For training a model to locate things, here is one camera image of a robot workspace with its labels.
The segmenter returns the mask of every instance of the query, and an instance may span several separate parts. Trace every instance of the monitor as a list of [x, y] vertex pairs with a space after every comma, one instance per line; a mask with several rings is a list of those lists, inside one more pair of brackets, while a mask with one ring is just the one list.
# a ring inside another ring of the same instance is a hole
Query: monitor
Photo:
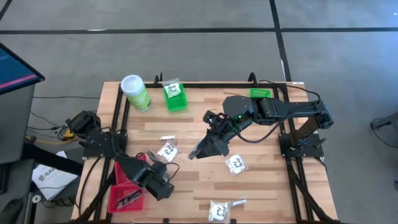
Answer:
[[0, 95], [44, 80], [42, 74], [0, 43]]

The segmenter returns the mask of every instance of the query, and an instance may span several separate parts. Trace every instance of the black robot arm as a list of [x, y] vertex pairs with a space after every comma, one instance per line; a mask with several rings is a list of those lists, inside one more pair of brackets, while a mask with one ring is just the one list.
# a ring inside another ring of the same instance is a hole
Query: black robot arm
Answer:
[[80, 144], [89, 150], [101, 152], [101, 156], [114, 159], [120, 164], [127, 177], [140, 188], [146, 188], [157, 200], [169, 198], [174, 186], [169, 183], [166, 164], [154, 161], [152, 165], [128, 156], [126, 132], [119, 134], [101, 129], [101, 120], [89, 111], [82, 111], [73, 119], [66, 120], [68, 128], [80, 139]]
[[298, 130], [284, 135], [286, 144], [293, 149], [300, 149], [307, 144], [306, 139], [318, 129], [327, 129], [333, 120], [322, 101], [286, 103], [275, 98], [250, 98], [229, 96], [223, 102], [224, 113], [215, 114], [207, 111], [203, 121], [210, 125], [206, 136], [189, 155], [190, 159], [229, 154], [228, 143], [235, 136], [257, 143], [264, 140], [250, 141], [240, 133], [250, 124], [273, 125], [288, 118], [308, 120]]

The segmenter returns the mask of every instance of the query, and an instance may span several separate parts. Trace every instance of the black stand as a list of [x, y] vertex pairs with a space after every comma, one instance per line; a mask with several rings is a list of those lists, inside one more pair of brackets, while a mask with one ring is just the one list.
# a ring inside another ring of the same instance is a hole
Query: black stand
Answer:
[[24, 143], [22, 159], [34, 159], [39, 164], [54, 167], [58, 170], [75, 175], [80, 175], [83, 170], [83, 164], [57, 156], [35, 145], [27, 143]]

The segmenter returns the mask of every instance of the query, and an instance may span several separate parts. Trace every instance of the green box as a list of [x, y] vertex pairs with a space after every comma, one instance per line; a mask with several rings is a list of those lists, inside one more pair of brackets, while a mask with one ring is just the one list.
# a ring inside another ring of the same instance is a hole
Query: green box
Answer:
[[184, 86], [180, 83], [181, 93], [178, 96], [169, 98], [166, 90], [163, 88], [164, 98], [166, 99], [166, 107], [169, 111], [180, 111], [184, 110], [188, 106], [187, 97], [185, 96]]
[[259, 88], [251, 88], [250, 89], [250, 97], [271, 97], [271, 91], [269, 90], [264, 90], [264, 89], [259, 89]]

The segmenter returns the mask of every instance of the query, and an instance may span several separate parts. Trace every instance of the wooden table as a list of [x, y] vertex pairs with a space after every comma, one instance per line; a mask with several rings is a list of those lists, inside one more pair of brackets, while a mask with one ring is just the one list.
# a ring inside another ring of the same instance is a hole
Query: wooden table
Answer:
[[[104, 84], [97, 111], [103, 127], [111, 124], [118, 85], [119, 82]], [[112, 222], [160, 223], [163, 218], [169, 218], [171, 223], [205, 223], [208, 218], [210, 200], [227, 202], [244, 197], [248, 202], [244, 206], [234, 207], [231, 212], [231, 218], [237, 219], [238, 223], [295, 223], [286, 163], [280, 155], [277, 140], [279, 129], [259, 144], [248, 144], [239, 138], [231, 140], [230, 154], [239, 153], [249, 166], [249, 170], [236, 176], [229, 173], [223, 156], [192, 161], [187, 157], [194, 145], [206, 133], [208, 125], [202, 121], [206, 110], [212, 110], [215, 113], [222, 112], [222, 102], [227, 96], [249, 96], [248, 88], [186, 88], [188, 108], [176, 113], [170, 113], [166, 109], [161, 88], [149, 88], [148, 92], [153, 102], [149, 111], [140, 113], [132, 107], [130, 109], [127, 122], [129, 140], [126, 152], [129, 155], [136, 155], [138, 152], [147, 150], [157, 151], [163, 145], [159, 137], [174, 134], [178, 138], [178, 147], [182, 153], [173, 162], [180, 164], [181, 169], [172, 180], [175, 190], [169, 199], [158, 202], [149, 192], [146, 192], [143, 211], [114, 214]], [[308, 100], [304, 91], [294, 88], [289, 88], [289, 98], [290, 101]], [[124, 99], [119, 113], [118, 127], [121, 125], [123, 105]], [[295, 119], [296, 128], [305, 121], [306, 118]], [[248, 139], [259, 139], [271, 127], [253, 124], [245, 129], [242, 135]], [[82, 180], [86, 178], [94, 160], [89, 159], [85, 162]], [[326, 214], [337, 218], [325, 168], [312, 158], [304, 159], [303, 163], [310, 193]], [[98, 192], [102, 168], [103, 159], [99, 161], [88, 179], [83, 195], [82, 211]], [[168, 166], [170, 174], [174, 171], [173, 166]], [[78, 197], [82, 184], [83, 181], [80, 182]], [[102, 218], [105, 217], [107, 211], [108, 193], [103, 200]], [[305, 218], [302, 196], [298, 194], [302, 215]], [[72, 218], [77, 216], [78, 210], [75, 207]]]

